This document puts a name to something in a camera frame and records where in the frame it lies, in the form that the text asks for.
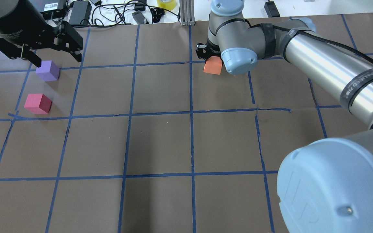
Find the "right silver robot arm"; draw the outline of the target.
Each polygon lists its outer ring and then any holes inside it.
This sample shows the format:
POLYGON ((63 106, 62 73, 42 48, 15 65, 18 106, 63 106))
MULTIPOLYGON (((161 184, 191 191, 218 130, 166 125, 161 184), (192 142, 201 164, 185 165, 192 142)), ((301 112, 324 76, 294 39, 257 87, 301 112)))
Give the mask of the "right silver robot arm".
POLYGON ((247 75, 204 74, 194 64, 197 233, 287 233, 277 195, 290 152, 366 126, 284 59, 247 75))

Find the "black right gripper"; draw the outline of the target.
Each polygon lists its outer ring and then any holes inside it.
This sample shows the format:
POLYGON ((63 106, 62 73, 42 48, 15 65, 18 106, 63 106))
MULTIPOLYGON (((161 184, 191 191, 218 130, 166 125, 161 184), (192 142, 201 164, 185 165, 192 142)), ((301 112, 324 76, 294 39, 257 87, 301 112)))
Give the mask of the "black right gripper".
POLYGON ((206 44, 197 43, 196 55, 199 59, 207 60, 211 57, 221 57, 221 51, 218 45, 207 41, 206 44))

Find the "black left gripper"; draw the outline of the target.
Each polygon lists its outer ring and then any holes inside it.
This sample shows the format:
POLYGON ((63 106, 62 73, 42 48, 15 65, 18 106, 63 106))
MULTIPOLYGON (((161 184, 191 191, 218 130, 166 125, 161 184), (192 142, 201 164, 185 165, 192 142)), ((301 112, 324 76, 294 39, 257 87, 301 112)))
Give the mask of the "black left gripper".
POLYGON ((82 62, 83 38, 72 25, 64 20, 49 25, 28 0, 0 0, 0 51, 40 68, 42 60, 32 50, 45 48, 66 51, 82 62))

